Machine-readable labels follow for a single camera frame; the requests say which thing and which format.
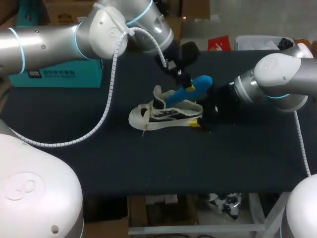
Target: white sneaker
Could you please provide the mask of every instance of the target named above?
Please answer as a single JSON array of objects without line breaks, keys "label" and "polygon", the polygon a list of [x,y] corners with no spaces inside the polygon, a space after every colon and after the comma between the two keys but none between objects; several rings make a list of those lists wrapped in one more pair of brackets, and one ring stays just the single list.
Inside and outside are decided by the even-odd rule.
[{"label": "white sneaker", "polygon": [[129,115],[129,123],[138,130],[158,130],[170,126],[190,126],[203,115],[203,107],[188,100],[166,108],[165,101],[175,93],[169,90],[162,94],[160,86],[154,88],[154,100],[141,104]]}]

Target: cardboard box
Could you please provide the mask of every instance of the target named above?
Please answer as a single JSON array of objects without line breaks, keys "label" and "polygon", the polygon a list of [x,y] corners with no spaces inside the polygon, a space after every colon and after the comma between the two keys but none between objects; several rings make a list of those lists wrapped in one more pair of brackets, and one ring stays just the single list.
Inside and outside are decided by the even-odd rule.
[{"label": "cardboard box", "polygon": [[18,14],[15,14],[11,17],[8,21],[0,26],[0,29],[8,28],[8,27],[15,27],[18,20]]},{"label": "cardboard box", "polygon": [[84,21],[93,9],[94,0],[44,0],[50,25],[68,25]]},{"label": "cardboard box", "polygon": [[183,0],[182,16],[193,19],[210,19],[210,0]]},{"label": "cardboard box", "polygon": [[47,11],[44,3],[41,2],[38,25],[39,26],[46,26],[46,25],[49,25],[49,23],[50,23],[50,17],[48,15],[48,11]]},{"label": "cardboard box", "polygon": [[18,0],[17,27],[38,25],[41,0]]},{"label": "cardboard box", "polygon": [[317,58],[317,41],[313,41],[312,43],[312,53],[314,58]]},{"label": "cardboard box", "polygon": [[16,0],[1,0],[0,25],[15,15],[17,11],[18,5]]},{"label": "cardboard box", "polygon": [[130,224],[134,227],[190,226],[197,221],[195,202],[191,195],[178,196],[177,204],[147,206],[144,196],[136,199],[138,202],[130,203]]},{"label": "cardboard box", "polygon": [[84,237],[85,238],[128,238],[129,237],[129,198],[126,198],[126,206],[122,208],[120,203],[115,202],[116,206],[103,207],[103,199],[91,199],[88,203],[84,203],[84,220],[87,218],[87,207],[91,207],[94,212],[102,212],[104,215],[109,216],[112,213],[114,216],[122,216],[115,220],[97,221],[86,223],[84,226]]},{"label": "cardboard box", "polygon": [[305,44],[310,51],[312,50],[312,44],[309,42],[309,40],[297,39],[297,40],[294,40],[294,42],[296,45],[298,45],[299,43]]},{"label": "cardboard box", "polygon": [[174,32],[175,40],[180,44],[182,38],[182,19],[179,17],[167,17],[166,21]]},{"label": "cardboard box", "polygon": [[166,3],[169,7],[170,16],[181,16],[181,0],[167,0]]}]

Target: blue handle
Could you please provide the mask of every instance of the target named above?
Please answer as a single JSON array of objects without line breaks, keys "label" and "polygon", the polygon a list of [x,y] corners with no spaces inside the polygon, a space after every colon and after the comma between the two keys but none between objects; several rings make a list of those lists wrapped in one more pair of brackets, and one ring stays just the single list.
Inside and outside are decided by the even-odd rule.
[{"label": "blue handle", "polygon": [[192,85],[195,87],[195,91],[189,92],[184,88],[179,89],[173,95],[169,96],[166,101],[166,107],[171,107],[173,104],[182,102],[185,99],[196,101],[202,96],[205,96],[207,90],[212,86],[212,78],[205,75],[200,76],[192,81]]}]

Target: coiled cable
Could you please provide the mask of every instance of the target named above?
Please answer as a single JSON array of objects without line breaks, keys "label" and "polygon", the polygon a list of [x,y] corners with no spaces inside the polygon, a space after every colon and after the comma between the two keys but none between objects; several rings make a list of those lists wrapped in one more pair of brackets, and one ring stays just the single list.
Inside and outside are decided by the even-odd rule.
[{"label": "coiled cable", "polygon": [[295,123],[296,123],[298,138],[299,138],[299,143],[301,145],[302,156],[303,156],[303,161],[304,161],[306,173],[307,173],[307,176],[310,177],[310,176],[312,176],[312,174],[311,174],[311,171],[309,169],[308,162],[307,162],[307,157],[306,157],[306,152],[305,152],[305,147],[304,147],[304,141],[303,141],[302,131],[301,131],[301,125],[299,123],[297,111],[294,112],[294,118],[295,118]]},{"label": "coiled cable", "polygon": [[[149,37],[149,39],[153,42],[155,48],[157,49],[158,51],[158,55],[159,55],[159,58],[163,64],[163,67],[167,67],[167,63],[165,61],[165,58],[164,58],[164,55],[163,55],[163,52],[162,50],[160,49],[158,43],[156,42],[156,40],[154,39],[154,37],[149,33],[147,32],[146,30],[142,29],[142,28],[139,28],[139,27],[132,27],[130,28],[130,30],[136,32],[142,32],[144,33],[145,35],[147,35]],[[20,135],[19,133],[17,133],[16,131],[14,131],[12,128],[10,128],[22,141],[28,143],[28,144],[31,144],[31,145],[34,145],[34,146],[38,146],[38,147],[45,147],[45,148],[57,148],[57,147],[64,147],[64,146],[69,146],[69,145],[73,145],[73,144],[77,144],[79,142],[82,142],[86,139],[88,139],[90,136],[92,136],[101,126],[102,124],[104,123],[107,115],[108,115],[108,112],[109,112],[109,109],[110,109],[110,105],[111,105],[111,100],[112,100],[112,94],[113,94],[113,87],[114,87],[114,80],[115,80],[115,71],[116,71],[116,66],[117,66],[117,59],[118,59],[118,54],[119,54],[119,49],[120,49],[120,46],[123,42],[123,39],[128,35],[128,32],[124,32],[118,43],[117,43],[117,47],[114,51],[114,55],[113,55],[113,61],[112,61],[112,67],[111,67],[111,77],[110,77],[110,86],[109,86],[109,92],[108,92],[108,99],[107,99],[107,104],[106,104],[106,108],[105,108],[105,111],[101,117],[101,119],[99,120],[99,122],[97,123],[97,125],[91,130],[89,131],[87,134],[83,135],[82,137],[78,138],[78,139],[75,139],[75,140],[71,140],[71,141],[68,141],[68,142],[63,142],[63,143],[53,143],[53,144],[48,144],[48,143],[41,143],[41,142],[37,142],[37,141],[34,141],[34,140],[31,140],[29,138],[26,138],[24,137],[23,135]]]}]

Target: robotic arm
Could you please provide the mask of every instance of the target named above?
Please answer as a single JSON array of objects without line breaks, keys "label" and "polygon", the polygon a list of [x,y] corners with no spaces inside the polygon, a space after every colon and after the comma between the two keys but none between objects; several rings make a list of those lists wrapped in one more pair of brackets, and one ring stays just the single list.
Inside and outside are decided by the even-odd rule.
[{"label": "robotic arm", "polygon": [[[124,32],[133,37],[143,52],[153,56],[158,55],[155,40],[165,56],[165,59],[160,56],[159,64],[162,60],[174,62],[173,70],[170,64],[163,67],[164,71],[172,74],[184,88],[192,86],[190,75],[184,71],[188,62],[183,59],[183,48],[174,40],[172,29],[153,0],[98,0],[88,18],[78,25],[3,30],[0,32],[0,77],[72,60],[112,59],[119,40],[118,56],[127,47],[127,35],[120,39]],[[198,54],[197,46],[193,48]]]},{"label": "robotic arm", "polygon": [[309,49],[299,44],[264,57],[229,87],[234,88],[233,98],[243,103],[270,100],[278,110],[293,112],[306,103],[308,96],[317,94],[316,66]]},{"label": "robotic arm", "polygon": [[[134,32],[134,27],[149,34]],[[99,0],[79,25],[3,30],[0,32],[0,76],[72,60],[111,59],[113,52],[118,56],[124,52],[128,34],[149,54],[155,55],[160,48],[167,61],[176,65],[175,77],[182,81],[183,87],[191,87],[180,49],[173,41],[173,32],[152,0]],[[234,95],[229,98],[249,103],[265,98],[285,112],[302,107],[306,95],[315,94],[317,63],[312,59],[294,58],[305,54],[302,49],[291,51],[289,54],[293,57],[267,56],[254,70],[239,76],[229,85]],[[74,171],[56,157],[16,138],[1,120],[0,151],[0,237],[83,238],[82,191]],[[316,179],[305,184],[306,190],[299,191],[309,191],[307,187],[316,184]],[[294,219],[299,213],[292,209],[299,200],[298,190],[293,194],[295,198],[290,199],[287,208],[291,231],[285,232],[286,237],[315,237],[315,210],[308,212],[310,207],[307,207],[300,214],[301,221],[308,223],[306,233],[302,233],[299,221]],[[310,202],[314,202],[316,193],[311,195]]]},{"label": "robotic arm", "polygon": [[[5,29],[0,76],[72,60],[114,58],[115,64],[128,34],[143,51],[166,53],[182,76],[173,31],[152,0],[99,0],[79,25]],[[16,138],[0,120],[0,165],[0,237],[83,238],[82,190],[66,163]]]}]

